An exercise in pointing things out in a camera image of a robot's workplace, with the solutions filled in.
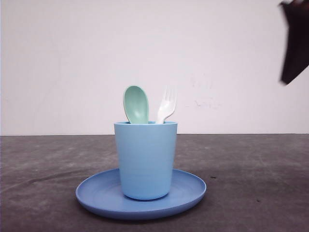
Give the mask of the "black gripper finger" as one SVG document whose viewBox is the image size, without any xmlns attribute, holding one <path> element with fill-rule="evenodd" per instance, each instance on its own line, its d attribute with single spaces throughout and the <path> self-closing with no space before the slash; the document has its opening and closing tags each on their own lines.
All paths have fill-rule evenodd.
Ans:
<svg viewBox="0 0 309 232">
<path fill-rule="evenodd" d="M 288 26 L 287 47 L 281 81 L 291 83 L 309 65 L 309 2 L 282 1 L 280 6 Z"/>
</svg>

